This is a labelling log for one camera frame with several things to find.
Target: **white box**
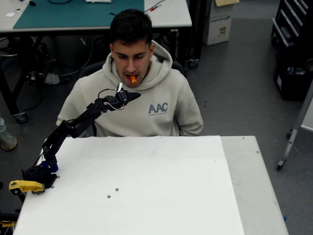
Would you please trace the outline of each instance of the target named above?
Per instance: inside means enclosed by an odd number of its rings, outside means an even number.
[[[229,40],[231,12],[234,3],[238,2],[239,0],[213,0],[211,5],[207,5],[207,10],[211,7],[203,32],[203,42],[207,46]]]

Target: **man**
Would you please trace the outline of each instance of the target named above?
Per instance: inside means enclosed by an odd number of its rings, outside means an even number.
[[[14,149],[18,145],[16,138],[6,130],[6,126],[4,124],[4,120],[1,118],[0,113],[0,147],[9,151]]]
[[[101,90],[115,89],[123,82],[126,90],[139,92],[141,97],[123,111],[101,115],[95,121],[98,136],[197,135],[203,121],[195,97],[186,78],[171,69],[171,55],[152,41],[150,18],[134,9],[119,13],[111,24],[111,40],[111,53],[103,68],[76,82],[57,125],[62,120],[77,118]],[[107,95],[114,92],[104,92],[101,97]]]

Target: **green cutting mat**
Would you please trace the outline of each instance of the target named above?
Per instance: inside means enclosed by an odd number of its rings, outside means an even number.
[[[36,6],[28,5],[13,28],[110,26],[114,18],[110,12],[118,14],[129,8],[144,10],[144,0],[113,0],[112,3],[73,0],[62,5],[51,4],[47,0],[34,2]]]

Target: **black chair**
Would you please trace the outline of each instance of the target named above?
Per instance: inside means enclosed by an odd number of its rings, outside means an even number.
[[[97,62],[97,63],[94,63],[92,65],[88,65],[88,66],[84,67],[79,72],[78,78],[86,77],[86,76],[89,76],[90,74],[93,74],[94,72],[99,71],[100,69],[102,69],[102,66],[104,65],[104,63],[105,63],[105,61],[101,61],[101,62]],[[186,77],[185,69],[183,68],[183,66],[180,63],[173,61],[172,69],[178,70],[182,75],[184,75],[184,77]],[[91,125],[92,125],[93,135],[96,137],[97,136],[97,128],[96,128],[94,122]]]

